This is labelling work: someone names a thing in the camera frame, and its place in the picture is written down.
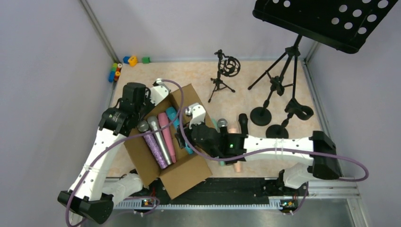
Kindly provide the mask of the black microphone silver grille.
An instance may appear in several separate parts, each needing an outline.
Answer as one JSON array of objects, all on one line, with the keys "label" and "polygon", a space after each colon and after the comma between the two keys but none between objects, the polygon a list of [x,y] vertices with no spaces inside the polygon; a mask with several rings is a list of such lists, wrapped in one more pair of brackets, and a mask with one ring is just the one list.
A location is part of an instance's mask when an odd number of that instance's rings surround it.
[{"label": "black microphone silver grille", "polygon": [[226,119],[221,118],[217,121],[217,126],[219,128],[219,132],[222,136],[226,136],[228,134],[228,122]]}]

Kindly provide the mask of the teal blue microphone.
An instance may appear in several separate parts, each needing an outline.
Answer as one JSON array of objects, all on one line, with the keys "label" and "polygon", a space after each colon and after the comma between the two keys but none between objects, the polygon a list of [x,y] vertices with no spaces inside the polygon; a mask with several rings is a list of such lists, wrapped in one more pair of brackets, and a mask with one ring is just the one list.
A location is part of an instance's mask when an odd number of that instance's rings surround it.
[{"label": "teal blue microphone", "polygon": [[[166,109],[166,115],[169,119],[170,122],[172,122],[172,125],[176,129],[177,126],[179,126],[179,117],[177,117],[177,111],[171,106]],[[185,149],[188,154],[193,154],[193,150],[189,147]]]}]

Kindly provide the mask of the mint green microphone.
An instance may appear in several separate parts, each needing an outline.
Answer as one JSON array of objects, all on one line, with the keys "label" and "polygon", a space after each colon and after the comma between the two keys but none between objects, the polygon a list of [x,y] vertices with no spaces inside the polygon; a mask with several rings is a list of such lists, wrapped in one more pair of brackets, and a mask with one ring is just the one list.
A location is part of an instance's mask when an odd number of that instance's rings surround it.
[{"label": "mint green microphone", "polygon": [[[212,118],[211,120],[212,120],[212,123],[214,125],[215,130],[218,133],[218,139],[219,139],[220,138],[220,130],[219,130],[219,127],[217,125],[217,121],[214,118]],[[220,166],[225,166],[225,162],[224,161],[219,161],[219,165]]]}]

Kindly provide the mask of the silver grey microphone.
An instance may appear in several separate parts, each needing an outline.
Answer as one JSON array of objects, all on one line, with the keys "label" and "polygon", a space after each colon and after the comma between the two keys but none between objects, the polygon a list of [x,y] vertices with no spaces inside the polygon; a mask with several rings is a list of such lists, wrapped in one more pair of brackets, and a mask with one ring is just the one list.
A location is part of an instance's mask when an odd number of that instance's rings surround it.
[{"label": "silver grey microphone", "polygon": [[150,117],[148,117],[147,122],[149,124],[151,131],[154,132],[154,137],[156,139],[158,146],[160,147],[162,157],[164,158],[167,166],[171,165],[173,162],[172,162],[168,147],[166,145],[166,142],[164,140],[162,131],[160,130],[160,126],[159,126],[157,117],[150,116]]}]

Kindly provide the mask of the purple glitter microphone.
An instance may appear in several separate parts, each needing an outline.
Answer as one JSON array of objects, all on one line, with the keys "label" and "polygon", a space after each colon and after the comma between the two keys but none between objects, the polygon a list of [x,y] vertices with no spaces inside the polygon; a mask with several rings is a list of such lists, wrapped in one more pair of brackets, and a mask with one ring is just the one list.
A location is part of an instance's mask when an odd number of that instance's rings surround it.
[{"label": "purple glitter microphone", "polygon": [[155,137],[153,134],[151,134],[151,130],[149,128],[149,125],[146,121],[141,121],[139,122],[137,129],[139,130],[140,133],[144,133],[145,135],[143,138],[145,139],[146,144],[150,148],[150,151],[155,158],[156,162],[158,163],[159,167],[161,169],[167,168],[167,162],[165,161],[162,152],[160,150],[159,145],[156,142]]}]

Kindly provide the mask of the beige pink microphone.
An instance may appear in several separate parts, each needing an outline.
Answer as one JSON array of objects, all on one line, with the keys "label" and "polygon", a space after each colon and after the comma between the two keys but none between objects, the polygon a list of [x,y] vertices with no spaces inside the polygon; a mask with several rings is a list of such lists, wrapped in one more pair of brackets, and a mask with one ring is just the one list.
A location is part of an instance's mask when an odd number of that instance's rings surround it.
[{"label": "beige pink microphone", "polygon": [[[233,127],[228,128],[228,133],[239,133],[239,128],[237,125],[234,125]],[[239,155],[239,148],[234,148],[234,153],[236,156]],[[235,173],[241,173],[242,172],[242,163],[240,161],[236,161],[235,163],[232,164],[234,168]]]}]

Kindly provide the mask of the brown cardboard box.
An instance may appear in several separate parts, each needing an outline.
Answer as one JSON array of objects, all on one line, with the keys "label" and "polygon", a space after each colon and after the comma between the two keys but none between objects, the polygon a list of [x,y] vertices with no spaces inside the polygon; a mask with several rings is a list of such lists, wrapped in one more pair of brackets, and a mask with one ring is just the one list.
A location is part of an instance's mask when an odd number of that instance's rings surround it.
[{"label": "brown cardboard box", "polygon": [[[194,103],[203,104],[192,84],[184,86],[183,93],[184,107]],[[178,112],[180,102],[181,93],[180,90],[176,90],[170,93],[166,99],[146,115],[145,120],[147,120],[149,116],[154,115],[157,117],[158,114],[171,106]],[[201,183],[206,178],[212,176],[212,171],[203,157],[196,153],[188,154],[184,148],[180,148],[174,136],[177,130],[173,125],[170,126],[169,130],[174,145],[176,163],[169,165],[165,169],[160,168],[143,137],[127,140],[124,142],[124,146],[143,184],[149,186],[156,178],[160,178],[166,192],[171,199],[174,199]]]}]

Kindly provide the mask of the black round-base stand with clip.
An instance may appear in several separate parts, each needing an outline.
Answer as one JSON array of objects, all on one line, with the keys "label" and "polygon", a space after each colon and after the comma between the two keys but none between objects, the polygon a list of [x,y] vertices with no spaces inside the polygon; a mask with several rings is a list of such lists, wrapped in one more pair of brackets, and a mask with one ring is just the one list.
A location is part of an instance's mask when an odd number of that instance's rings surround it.
[{"label": "black round-base stand with clip", "polygon": [[285,91],[280,76],[275,76],[271,78],[270,83],[271,83],[270,93],[267,99],[264,101],[263,106],[262,107],[259,106],[252,109],[250,113],[250,119],[252,123],[254,123],[257,126],[266,126],[271,122],[272,116],[270,111],[268,110],[271,96],[274,92],[276,92],[279,96],[282,96]]}]

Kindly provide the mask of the black shock mount tripod stand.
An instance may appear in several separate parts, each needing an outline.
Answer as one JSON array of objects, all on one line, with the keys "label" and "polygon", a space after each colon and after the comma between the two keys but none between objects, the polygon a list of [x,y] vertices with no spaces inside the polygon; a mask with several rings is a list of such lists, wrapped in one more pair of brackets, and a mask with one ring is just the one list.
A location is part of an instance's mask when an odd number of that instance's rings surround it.
[{"label": "black shock mount tripod stand", "polygon": [[211,102],[212,97],[215,92],[228,88],[231,92],[235,93],[235,90],[228,86],[223,80],[222,76],[232,78],[239,74],[241,69],[240,61],[233,57],[228,56],[223,53],[221,49],[214,53],[218,57],[218,64],[217,64],[217,77],[211,78],[210,80],[214,84],[214,88],[212,93],[209,97],[208,103]]}]

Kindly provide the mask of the black round-base stand with holder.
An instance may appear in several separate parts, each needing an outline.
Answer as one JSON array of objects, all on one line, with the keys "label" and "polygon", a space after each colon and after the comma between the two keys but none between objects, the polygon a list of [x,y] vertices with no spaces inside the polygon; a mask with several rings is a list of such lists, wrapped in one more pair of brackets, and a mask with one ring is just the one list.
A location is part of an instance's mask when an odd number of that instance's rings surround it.
[{"label": "black round-base stand with holder", "polygon": [[302,121],[309,120],[314,115],[311,107],[300,104],[295,98],[290,99],[284,111],[287,113],[286,119],[281,124],[269,126],[265,132],[267,138],[288,139],[289,133],[286,127],[294,115]]}]

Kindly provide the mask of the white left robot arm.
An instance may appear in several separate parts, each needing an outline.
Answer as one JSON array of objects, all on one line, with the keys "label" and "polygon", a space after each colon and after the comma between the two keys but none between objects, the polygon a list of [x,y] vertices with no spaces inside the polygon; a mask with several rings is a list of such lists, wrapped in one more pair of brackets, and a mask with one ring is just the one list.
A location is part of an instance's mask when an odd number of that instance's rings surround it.
[{"label": "white left robot arm", "polygon": [[143,189],[138,174],[128,174],[105,185],[112,162],[123,143],[139,122],[168,97],[170,89],[156,82],[153,87],[130,82],[124,85],[122,97],[101,116],[95,142],[82,170],[72,186],[61,191],[58,202],[66,207],[66,222],[79,227],[85,220],[105,223],[114,207]]}]

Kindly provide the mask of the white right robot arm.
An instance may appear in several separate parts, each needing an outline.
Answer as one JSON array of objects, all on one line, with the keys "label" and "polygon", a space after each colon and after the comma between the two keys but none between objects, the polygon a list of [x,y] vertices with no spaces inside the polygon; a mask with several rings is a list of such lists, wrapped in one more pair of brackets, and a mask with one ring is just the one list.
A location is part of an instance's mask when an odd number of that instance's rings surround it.
[{"label": "white right robot arm", "polygon": [[337,180],[342,174],[336,158],[336,145],[323,132],[299,139],[259,138],[242,133],[217,132],[205,124],[177,129],[177,138],[191,148],[200,148],[209,160],[227,163],[254,160],[284,160],[295,165],[281,170],[279,182],[298,189],[315,180]]}]

